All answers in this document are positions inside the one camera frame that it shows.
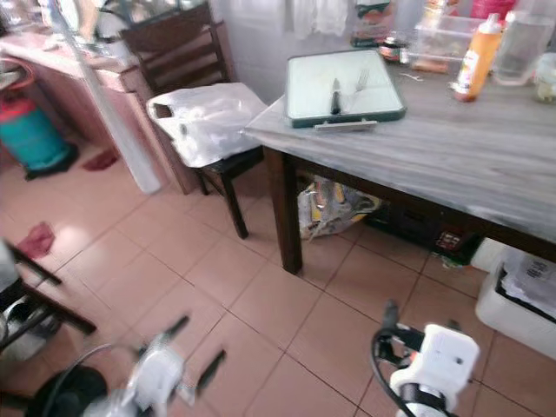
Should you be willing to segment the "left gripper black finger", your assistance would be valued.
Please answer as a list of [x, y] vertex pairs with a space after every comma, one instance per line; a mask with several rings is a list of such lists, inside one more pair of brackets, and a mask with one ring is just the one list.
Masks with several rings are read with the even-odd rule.
[[139, 356], [143, 357], [144, 354], [149, 353], [149, 351], [151, 350], [157, 350], [171, 344], [171, 342], [174, 341], [175, 338], [177, 338], [179, 333], [182, 332], [184, 327], [188, 326], [189, 322], [189, 316], [182, 316], [178, 319], [178, 321], [172, 323], [172, 325], [170, 325], [166, 330], [163, 330], [161, 333], [152, 336], [149, 341], [144, 342], [139, 347]]
[[202, 393], [205, 392], [211, 382], [215, 380], [219, 368], [226, 358], [227, 351], [225, 349], [220, 349], [218, 353], [210, 359], [208, 365], [202, 370], [202, 373], [199, 374], [198, 377], [198, 396], [202, 396]]

